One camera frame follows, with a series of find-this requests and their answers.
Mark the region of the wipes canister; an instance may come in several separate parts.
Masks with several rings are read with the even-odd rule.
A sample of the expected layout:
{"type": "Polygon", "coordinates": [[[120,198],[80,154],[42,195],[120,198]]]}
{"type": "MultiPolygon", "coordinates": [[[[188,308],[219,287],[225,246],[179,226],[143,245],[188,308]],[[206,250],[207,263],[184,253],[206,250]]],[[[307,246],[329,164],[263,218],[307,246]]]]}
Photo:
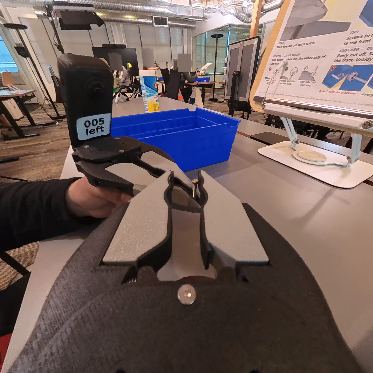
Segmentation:
{"type": "Polygon", "coordinates": [[[145,112],[158,112],[160,110],[160,107],[155,71],[139,70],[139,79],[145,112]]]}

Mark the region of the slim black floor lamp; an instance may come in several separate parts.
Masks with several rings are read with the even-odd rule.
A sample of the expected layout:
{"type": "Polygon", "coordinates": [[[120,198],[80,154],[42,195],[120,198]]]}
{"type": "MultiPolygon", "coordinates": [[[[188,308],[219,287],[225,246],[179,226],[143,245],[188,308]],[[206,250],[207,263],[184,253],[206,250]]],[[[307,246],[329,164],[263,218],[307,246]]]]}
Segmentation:
{"type": "MultiPolygon", "coordinates": [[[[221,34],[221,33],[213,34],[213,35],[211,35],[211,37],[214,38],[215,41],[216,41],[216,46],[215,46],[215,58],[214,58],[214,76],[213,76],[213,79],[214,79],[214,82],[215,82],[215,79],[216,79],[216,66],[217,66],[217,48],[218,48],[218,40],[219,40],[220,38],[223,37],[223,34],[221,34]]],[[[209,102],[217,102],[217,98],[215,98],[215,84],[216,84],[216,83],[213,83],[212,98],[209,98],[209,99],[208,99],[209,102]]]]}

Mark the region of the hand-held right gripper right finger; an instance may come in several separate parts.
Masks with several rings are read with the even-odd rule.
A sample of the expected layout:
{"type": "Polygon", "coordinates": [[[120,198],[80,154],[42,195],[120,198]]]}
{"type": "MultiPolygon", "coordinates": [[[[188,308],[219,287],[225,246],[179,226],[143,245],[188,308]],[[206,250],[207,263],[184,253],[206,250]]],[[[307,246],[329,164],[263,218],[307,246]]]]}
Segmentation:
{"type": "Polygon", "coordinates": [[[204,267],[267,264],[268,256],[241,201],[203,170],[198,173],[198,188],[204,267]]]}

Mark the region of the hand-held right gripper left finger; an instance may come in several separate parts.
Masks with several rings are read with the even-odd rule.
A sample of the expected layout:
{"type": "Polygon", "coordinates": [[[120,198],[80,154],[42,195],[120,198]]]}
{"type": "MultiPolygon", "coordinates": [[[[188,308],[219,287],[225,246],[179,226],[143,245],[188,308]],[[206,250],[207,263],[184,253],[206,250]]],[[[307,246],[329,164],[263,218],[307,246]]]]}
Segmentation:
{"type": "Polygon", "coordinates": [[[159,271],[172,253],[173,171],[166,171],[135,196],[102,259],[103,264],[149,266],[159,271]]]}

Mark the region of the blue plastic bin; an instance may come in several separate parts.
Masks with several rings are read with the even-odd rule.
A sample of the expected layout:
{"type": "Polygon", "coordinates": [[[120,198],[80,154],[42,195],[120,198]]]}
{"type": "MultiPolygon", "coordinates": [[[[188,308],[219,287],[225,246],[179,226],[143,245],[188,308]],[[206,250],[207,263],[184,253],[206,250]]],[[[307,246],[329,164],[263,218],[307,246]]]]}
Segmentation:
{"type": "Polygon", "coordinates": [[[227,161],[240,122],[201,108],[168,110],[113,118],[111,135],[156,146],[185,172],[227,161]]]}

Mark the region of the instruction sheet on stand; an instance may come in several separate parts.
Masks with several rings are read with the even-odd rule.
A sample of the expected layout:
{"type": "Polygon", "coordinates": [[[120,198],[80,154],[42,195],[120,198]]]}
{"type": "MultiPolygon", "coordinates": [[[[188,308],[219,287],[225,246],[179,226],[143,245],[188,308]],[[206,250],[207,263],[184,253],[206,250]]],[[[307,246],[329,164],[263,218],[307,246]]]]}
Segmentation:
{"type": "MultiPolygon", "coordinates": [[[[281,19],[286,13],[287,2],[284,1],[277,16],[267,46],[273,47],[281,27],[281,19]]],[[[262,58],[268,60],[269,52],[265,50],[262,58]]],[[[347,115],[341,112],[318,110],[317,107],[295,107],[263,100],[257,102],[254,95],[263,76],[264,64],[261,61],[250,93],[250,103],[266,114],[279,116],[284,123],[289,141],[280,142],[259,149],[259,153],[267,158],[287,165],[306,175],[339,188],[353,188],[372,177],[372,165],[359,161],[362,136],[372,137],[372,118],[347,115]],[[308,122],[331,129],[340,129],[352,133],[351,153],[343,156],[332,151],[322,150],[311,145],[302,144],[294,129],[294,121],[308,122]]]]}

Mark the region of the printed instruction sheet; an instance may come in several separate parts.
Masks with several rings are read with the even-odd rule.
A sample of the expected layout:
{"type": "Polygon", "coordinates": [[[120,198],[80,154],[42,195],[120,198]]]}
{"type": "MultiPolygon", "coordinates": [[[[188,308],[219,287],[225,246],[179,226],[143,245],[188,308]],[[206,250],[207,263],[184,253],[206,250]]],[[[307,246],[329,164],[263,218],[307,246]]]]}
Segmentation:
{"type": "Polygon", "coordinates": [[[373,1],[286,5],[254,100],[372,118],[373,1]]]}

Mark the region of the grey screen panel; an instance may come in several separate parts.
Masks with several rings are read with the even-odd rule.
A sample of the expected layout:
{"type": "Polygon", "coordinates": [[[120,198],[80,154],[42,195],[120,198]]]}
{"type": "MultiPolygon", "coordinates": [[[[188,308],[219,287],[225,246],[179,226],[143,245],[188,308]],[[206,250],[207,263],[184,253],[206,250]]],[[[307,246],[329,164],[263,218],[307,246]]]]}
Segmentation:
{"type": "Polygon", "coordinates": [[[225,100],[228,101],[228,114],[242,112],[242,118],[251,113],[249,94],[258,67],[260,37],[255,36],[229,44],[227,56],[225,100]]]}

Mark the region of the person's left forearm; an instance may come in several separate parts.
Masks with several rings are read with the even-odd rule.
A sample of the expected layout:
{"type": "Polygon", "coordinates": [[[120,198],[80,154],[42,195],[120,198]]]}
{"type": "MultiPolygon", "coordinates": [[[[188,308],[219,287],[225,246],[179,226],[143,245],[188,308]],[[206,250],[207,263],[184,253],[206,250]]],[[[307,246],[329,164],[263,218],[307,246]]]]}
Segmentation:
{"type": "Polygon", "coordinates": [[[0,252],[98,222],[91,216],[77,217],[67,207],[66,192],[78,179],[1,183],[0,252]]]}

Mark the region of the person's left hand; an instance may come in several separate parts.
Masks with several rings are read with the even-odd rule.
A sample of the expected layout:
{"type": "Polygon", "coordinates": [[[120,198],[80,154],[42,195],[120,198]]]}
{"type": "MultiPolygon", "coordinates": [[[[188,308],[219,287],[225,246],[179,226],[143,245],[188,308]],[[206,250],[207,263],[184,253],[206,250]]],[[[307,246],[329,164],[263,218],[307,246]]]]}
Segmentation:
{"type": "Polygon", "coordinates": [[[67,207],[77,217],[106,218],[131,199],[116,188],[92,186],[86,177],[74,181],[66,192],[67,207]]]}

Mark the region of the wooden background table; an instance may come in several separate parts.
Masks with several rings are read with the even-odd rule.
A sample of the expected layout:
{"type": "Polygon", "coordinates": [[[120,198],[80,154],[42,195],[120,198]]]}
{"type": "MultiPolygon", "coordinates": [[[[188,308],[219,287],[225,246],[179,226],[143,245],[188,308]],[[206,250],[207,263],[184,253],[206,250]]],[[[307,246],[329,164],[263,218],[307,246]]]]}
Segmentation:
{"type": "Polygon", "coordinates": [[[216,81],[211,81],[211,82],[198,82],[198,81],[195,81],[195,82],[185,82],[185,85],[186,86],[197,86],[197,87],[201,87],[202,91],[201,91],[201,98],[202,98],[202,103],[204,105],[204,100],[205,100],[205,88],[208,87],[208,88],[215,88],[215,84],[217,82],[216,81]]]}

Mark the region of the black monitor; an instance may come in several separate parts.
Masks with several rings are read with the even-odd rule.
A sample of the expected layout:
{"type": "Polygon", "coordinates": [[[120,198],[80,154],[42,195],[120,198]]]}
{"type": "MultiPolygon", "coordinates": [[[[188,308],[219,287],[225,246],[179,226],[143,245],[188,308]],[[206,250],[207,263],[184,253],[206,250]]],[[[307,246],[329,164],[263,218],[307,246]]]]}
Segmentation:
{"type": "Polygon", "coordinates": [[[132,76],[139,75],[139,66],[135,48],[119,47],[92,47],[92,52],[96,58],[104,58],[112,71],[121,71],[129,68],[132,76]]]}

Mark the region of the window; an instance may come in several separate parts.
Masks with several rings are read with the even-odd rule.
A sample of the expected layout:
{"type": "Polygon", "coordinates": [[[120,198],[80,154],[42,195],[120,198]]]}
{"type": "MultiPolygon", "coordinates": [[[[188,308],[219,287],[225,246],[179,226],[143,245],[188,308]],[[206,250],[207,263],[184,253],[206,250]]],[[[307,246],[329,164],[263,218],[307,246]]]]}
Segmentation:
{"type": "Polygon", "coordinates": [[[0,72],[19,72],[18,66],[3,41],[2,36],[0,36],[0,72]]]}

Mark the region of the black overhead light panel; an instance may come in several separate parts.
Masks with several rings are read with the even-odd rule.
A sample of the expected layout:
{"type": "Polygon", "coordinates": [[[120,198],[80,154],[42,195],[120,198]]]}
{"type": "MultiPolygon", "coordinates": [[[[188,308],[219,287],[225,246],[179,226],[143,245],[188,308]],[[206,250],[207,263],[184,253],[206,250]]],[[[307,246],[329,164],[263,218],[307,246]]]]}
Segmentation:
{"type": "Polygon", "coordinates": [[[61,30],[65,31],[91,30],[91,25],[100,27],[104,24],[104,21],[95,12],[62,10],[59,24],[61,30]]]}

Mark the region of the wooden side desk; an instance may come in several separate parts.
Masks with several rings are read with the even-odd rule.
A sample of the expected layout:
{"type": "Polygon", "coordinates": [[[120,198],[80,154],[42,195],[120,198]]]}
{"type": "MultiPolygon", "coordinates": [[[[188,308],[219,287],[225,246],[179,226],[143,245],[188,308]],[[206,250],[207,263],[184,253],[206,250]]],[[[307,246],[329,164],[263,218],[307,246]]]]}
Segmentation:
{"type": "Polygon", "coordinates": [[[35,121],[33,120],[32,116],[30,115],[30,112],[26,108],[23,101],[20,99],[21,97],[24,97],[28,95],[29,93],[33,93],[35,90],[11,90],[11,91],[1,91],[0,92],[0,110],[1,115],[4,115],[7,122],[9,123],[10,127],[15,131],[18,138],[30,138],[30,137],[37,137],[40,134],[39,133],[29,133],[25,134],[21,127],[17,124],[16,120],[12,117],[12,114],[10,111],[5,107],[4,101],[8,99],[14,99],[17,104],[19,104],[21,110],[26,115],[28,121],[30,122],[31,126],[36,126],[35,121]]]}

